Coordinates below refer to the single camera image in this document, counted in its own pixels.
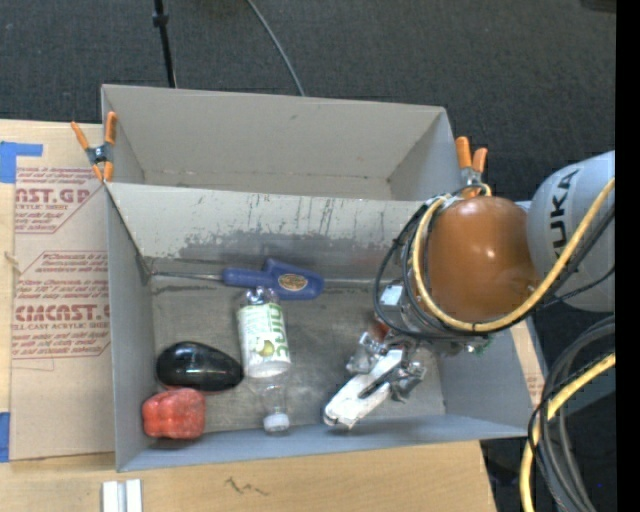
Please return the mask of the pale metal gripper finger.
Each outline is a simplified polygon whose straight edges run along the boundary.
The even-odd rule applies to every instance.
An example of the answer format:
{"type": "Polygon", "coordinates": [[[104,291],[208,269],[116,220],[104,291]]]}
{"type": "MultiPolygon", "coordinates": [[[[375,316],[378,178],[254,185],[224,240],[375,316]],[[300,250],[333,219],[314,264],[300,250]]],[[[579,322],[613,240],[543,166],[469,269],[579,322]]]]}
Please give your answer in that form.
{"type": "Polygon", "coordinates": [[[379,361],[369,373],[352,377],[335,394],[335,425],[351,429],[389,398],[404,403],[425,375],[420,362],[379,361]]]}
{"type": "Polygon", "coordinates": [[[391,394],[394,372],[401,368],[404,350],[390,348],[365,332],[346,364],[351,378],[329,400],[323,412],[326,424],[356,424],[391,394]]]}

